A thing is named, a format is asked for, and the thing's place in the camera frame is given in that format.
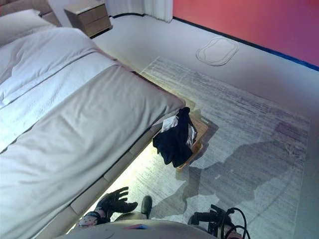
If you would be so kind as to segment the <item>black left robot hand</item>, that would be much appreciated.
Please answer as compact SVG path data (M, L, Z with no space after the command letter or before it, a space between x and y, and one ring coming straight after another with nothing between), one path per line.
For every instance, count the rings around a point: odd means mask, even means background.
M123 187L114 192L105 194L98 202L94 211L97 212L104 221L110 221L113 213L132 212L136 209L138 203L127 202L127 195L129 194L128 190L128 187Z

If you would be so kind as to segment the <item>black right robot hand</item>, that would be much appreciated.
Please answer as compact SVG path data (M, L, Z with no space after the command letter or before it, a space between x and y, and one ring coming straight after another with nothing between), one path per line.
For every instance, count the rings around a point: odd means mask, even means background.
M225 210L211 204L209 212L195 212L189 219L188 224L198 226L199 222L207 222L207 232L216 237L225 213Z

